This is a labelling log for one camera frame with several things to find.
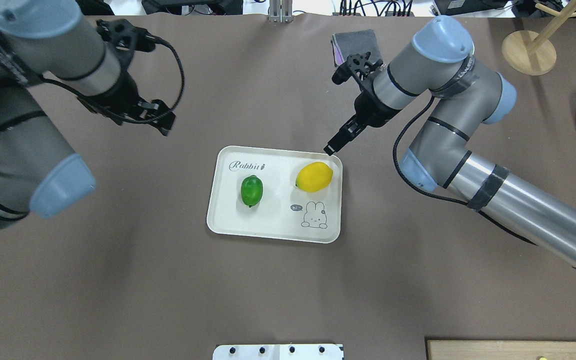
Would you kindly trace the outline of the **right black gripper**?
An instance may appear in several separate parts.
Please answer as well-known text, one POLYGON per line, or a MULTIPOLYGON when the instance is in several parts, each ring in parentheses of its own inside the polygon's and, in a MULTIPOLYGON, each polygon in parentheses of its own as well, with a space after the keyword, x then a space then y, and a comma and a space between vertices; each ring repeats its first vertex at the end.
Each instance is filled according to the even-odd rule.
POLYGON ((399 109, 385 105, 370 92, 361 92, 357 96, 354 101, 354 111, 354 116, 350 117, 327 142, 324 147, 327 155, 333 155, 342 150, 344 146, 354 141, 366 129, 366 126, 381 128, 400 112, 399 109))

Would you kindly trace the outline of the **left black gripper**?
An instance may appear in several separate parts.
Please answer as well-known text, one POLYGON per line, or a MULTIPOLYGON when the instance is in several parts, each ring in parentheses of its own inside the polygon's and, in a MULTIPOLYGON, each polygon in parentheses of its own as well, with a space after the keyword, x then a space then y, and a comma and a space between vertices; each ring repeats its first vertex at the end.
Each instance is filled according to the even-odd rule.
POLYGON ((176 118, 173 110, 162 100, 148 102, 142 98, 135 80, 126 72, 122 72, 115 85, 106 92, 80 96, 78 100, 90 112, 101 114, 117 125, 151 125, 165 137, 169 136, 176 118))

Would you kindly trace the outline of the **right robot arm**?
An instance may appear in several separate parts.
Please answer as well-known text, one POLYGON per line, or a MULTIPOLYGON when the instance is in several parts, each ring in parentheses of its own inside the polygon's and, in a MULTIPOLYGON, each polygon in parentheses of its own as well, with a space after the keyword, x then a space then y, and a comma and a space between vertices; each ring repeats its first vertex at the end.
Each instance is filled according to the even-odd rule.
POLYGON ((342 155, 424 107, 398 143, 398 168, 440 202, 496 223, 576 270, 576 85, 571 75, 522 75, 503 58, 512 21, 409 19, 378 34, 382 66, 352 96, 350 117, 324 145, 342 155))

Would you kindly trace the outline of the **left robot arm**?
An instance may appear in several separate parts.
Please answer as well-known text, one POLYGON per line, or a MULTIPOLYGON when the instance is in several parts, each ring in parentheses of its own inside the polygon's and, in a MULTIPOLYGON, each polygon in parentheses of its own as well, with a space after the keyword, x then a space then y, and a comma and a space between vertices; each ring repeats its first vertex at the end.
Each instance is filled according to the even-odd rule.
POLYGON ((167 136, 176 116, 148 101, 128 68, 135 52, 166 40, 126 19, 92 26, 75 0, 0 0, 0 230, 31 213, 49 219, 96 189, 30 87, 51 84, 117 125, 150 125, 167 136))

